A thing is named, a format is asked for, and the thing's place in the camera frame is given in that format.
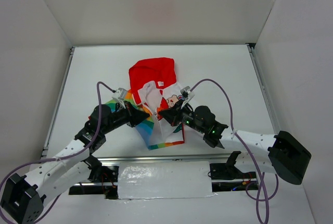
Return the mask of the rainbow hooded kids jacket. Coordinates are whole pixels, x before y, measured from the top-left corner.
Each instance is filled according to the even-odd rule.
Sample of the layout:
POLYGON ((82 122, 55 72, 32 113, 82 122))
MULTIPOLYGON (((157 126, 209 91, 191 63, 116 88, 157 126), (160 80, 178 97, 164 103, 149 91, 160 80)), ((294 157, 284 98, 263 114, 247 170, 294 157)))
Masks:
POLYGON ((149 150, 185 143, 183 125, 171 126, 159 112, 183 100, 172 58, 139 60, 129 69, 130 89, 123 99, 149 114, 135 127, 149 150))

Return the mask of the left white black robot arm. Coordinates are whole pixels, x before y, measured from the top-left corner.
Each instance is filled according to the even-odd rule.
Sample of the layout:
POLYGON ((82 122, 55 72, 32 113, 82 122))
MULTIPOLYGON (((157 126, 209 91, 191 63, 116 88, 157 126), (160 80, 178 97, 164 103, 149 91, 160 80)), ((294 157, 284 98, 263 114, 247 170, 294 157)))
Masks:
POLYGON ((130 102, 116 110, 102 104, 94 108, 84 128, 54 158, 38 161, 25 175, 11 174, 4 183, 1 208, 16 223, 36 223, 44 207, 74 184, 88 180, 101 182, 110 169, 93 156, 106 141, 106 134, 122 125, 135 127, 149 117, 130 102))

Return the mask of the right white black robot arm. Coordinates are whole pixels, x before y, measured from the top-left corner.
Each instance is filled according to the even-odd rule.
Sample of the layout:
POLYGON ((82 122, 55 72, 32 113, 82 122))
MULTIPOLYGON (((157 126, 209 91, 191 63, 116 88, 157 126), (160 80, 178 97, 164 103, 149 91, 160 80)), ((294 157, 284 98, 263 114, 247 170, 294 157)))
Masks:
POLYGON ((173 127, 183 124, 199 132, 211 148, 231 151, 226 171, 232 178, 248 172, 250 166, 245 160, 254 156, 261 172, 273 173, 290 184, 300 185, 312 157, 287 131, 258 134, 232 130, 228 125, 219 123, 208 106, 192 109, 177 102, 173 107, 161 110, 158 115, 173 127))

